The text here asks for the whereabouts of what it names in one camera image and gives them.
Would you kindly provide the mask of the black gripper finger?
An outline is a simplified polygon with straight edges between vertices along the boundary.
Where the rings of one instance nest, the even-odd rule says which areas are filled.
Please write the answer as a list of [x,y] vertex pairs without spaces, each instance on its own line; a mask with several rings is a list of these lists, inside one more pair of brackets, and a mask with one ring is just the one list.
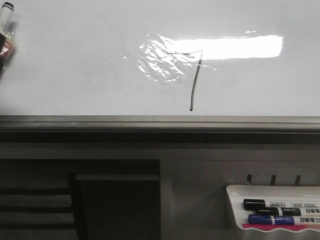
[[[5,41],[6,41],[6,37],[3,34],[0,34],[0,53],[2,53]],[[2,72],[3,66],[4,66],[4,63],[2,60],[0,60],[0,73]]]

